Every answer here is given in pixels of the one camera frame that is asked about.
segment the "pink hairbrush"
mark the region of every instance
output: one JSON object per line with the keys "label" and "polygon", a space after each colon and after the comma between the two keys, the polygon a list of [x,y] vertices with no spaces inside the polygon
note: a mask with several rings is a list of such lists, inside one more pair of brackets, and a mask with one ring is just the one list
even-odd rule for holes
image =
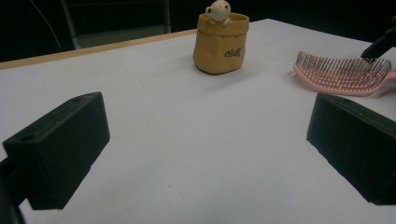
{"label": "pink hairbrush", "polygon": [[312,91],[367,96],[388,80],[396,80],[392,63],[385,59],[330,59],[299,52],[293,66]]}

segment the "floor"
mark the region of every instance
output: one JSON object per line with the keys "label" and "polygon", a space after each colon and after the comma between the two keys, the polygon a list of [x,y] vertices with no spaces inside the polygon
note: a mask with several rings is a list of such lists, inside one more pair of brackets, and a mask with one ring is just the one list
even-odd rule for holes
{"label": "floor", "polygon": [[128,30],[103,32],[98,34],[79,35],[74,39],[74,41],[77,49],[85,49],[153,35],[163,35],[165,32],[166,30],[164,29],[163,25],[156,25]]}

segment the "table edge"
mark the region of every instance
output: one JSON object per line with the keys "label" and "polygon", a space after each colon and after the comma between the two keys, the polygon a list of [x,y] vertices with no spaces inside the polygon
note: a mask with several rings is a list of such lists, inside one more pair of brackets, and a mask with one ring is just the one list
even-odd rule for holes
{"label": "table edge", "polygon": [[165,34],[165,35],[154,35],[154,36],[133,39],[133,40],[128,40],[128,41],[122,41],[122,42],[117,42],[117,43],[112,43],[112,44],[106,44],[106,45],[91,47],[91,48],[86,48],[86,49],[74,49],[74,50],[64,51],[64,52],[60,52],[60,53],[36,56],[36,57],[25,58],[25,59],[18,59],[18,60],[14,60],[14,61],[0,63],[0,70],[20,67],[20,66],[25,66],[25,65],[31,65],[31,64],[36,64],[36,63],[53,62],[53,61],[77,57],[77,56],[81,56],[81,55],[92,54],[92,53],[111,50],[111,49],[120,49],[120,48],[130,47],[130,46],[134,46],[134,45],[146,44],[146,43],[150,43],[150,42],[161,41],[161,40],[175,38],[175,37],[179,37],[179,36],[183,36],[183,35],[193,35],[193,34],[196,34],[196,29],[175,32],[175,33],[170,33],[170,34]]}

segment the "brown paper bag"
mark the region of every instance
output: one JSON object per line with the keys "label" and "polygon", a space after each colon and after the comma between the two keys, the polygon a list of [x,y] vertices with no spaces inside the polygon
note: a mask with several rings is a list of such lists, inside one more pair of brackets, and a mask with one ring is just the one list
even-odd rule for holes
{"label": "brown paper bag", "polygon": [[231,72],[244,61],[249,17],[231,13],[230,19],[224,26],[222,22],[211,24],[207,14],[198,18],[192,58],[195,65],[208,74]]}

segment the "white table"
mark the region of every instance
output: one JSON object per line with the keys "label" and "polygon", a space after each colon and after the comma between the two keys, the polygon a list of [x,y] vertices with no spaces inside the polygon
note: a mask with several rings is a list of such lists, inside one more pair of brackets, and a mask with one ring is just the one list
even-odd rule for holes
{"label": "white table", "polygon": [[[396,206],[367,203],[305,140],[317,93],[292,70],[299,50],[359,58],[370,43],[255,21],[242,67],[221,76],[196,69],[194,43],[0,70],[1,141],[70,98],[105,99],[110,142],[64,210],[24,201],[27,223],[395,223]],[[396,120],[395,84],[347,98]]]}

